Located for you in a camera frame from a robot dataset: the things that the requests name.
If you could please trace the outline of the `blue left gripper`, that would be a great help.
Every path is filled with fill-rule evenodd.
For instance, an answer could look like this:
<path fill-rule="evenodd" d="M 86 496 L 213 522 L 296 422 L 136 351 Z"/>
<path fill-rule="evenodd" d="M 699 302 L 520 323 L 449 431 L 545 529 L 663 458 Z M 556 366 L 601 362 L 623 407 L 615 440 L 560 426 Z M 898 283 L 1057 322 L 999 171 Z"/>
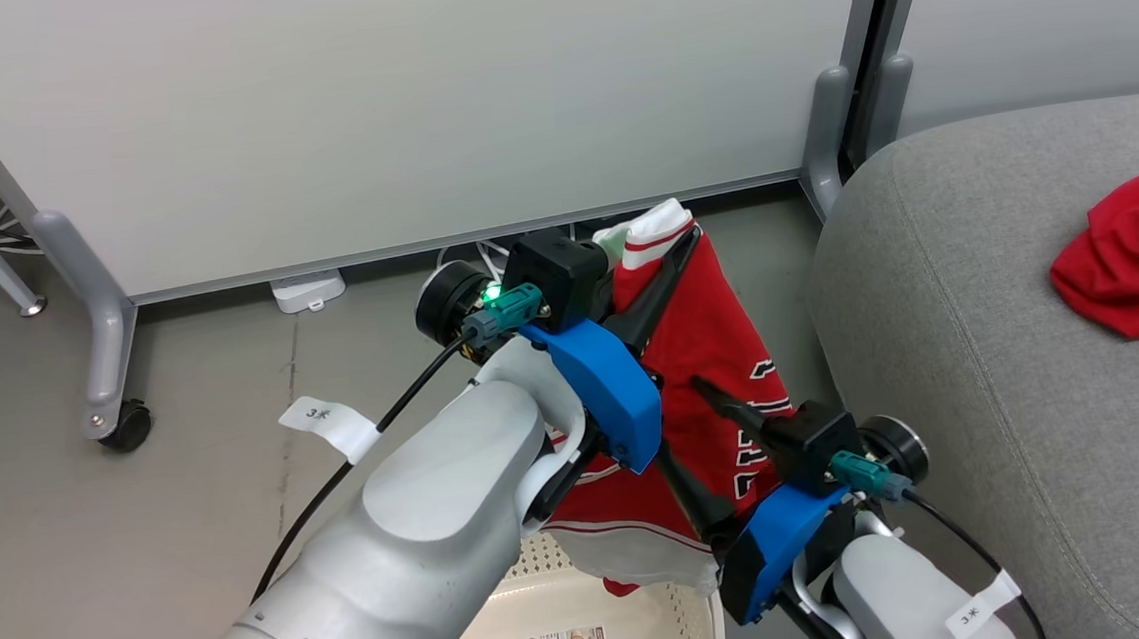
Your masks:
<path fill-rule="evenodd" d="M 552 357 L 556 371 L 607 439 L 611 459 L 626 472 L 644 474 L 662 440 L 662 402 L 650 375 L 638 362 L 700 240 L 700 228 L 682 234 L 625 310 L 618 310 L 611 278 L 611 300 L 603 325 L 579 320 L 562 331 L 528 323 L 519 333 Z"/>

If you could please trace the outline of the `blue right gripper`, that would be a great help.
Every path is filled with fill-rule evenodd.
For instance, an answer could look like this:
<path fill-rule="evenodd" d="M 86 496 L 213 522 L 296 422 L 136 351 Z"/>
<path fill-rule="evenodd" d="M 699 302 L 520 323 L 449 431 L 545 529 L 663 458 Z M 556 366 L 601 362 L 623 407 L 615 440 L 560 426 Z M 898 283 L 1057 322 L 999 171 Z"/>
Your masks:
<path fill-rule="evenodd" d="M 690 378 L 690 387 L 697 390 L 710 410 L 741 428 L 753 444 L 767 443 L 765 425 L 788 410 L 788 399 L 745 401 L 703 377 Z M 708 544 L 714 557 L 726 554 L 720 597 L 736 624 L 761 618 L 782 580 L 789 577 L 794 560 L 804 552 L 828 513 L 850 492 L 843 485 L 835 485 L 828 495 L 810 495 L 798 488 L 776 489 L 753 509 L 740 533 L 734 502 L 711 492 L 672 454 L 671 448 L 659 448 L 655 460 L 699 542 Z"/>

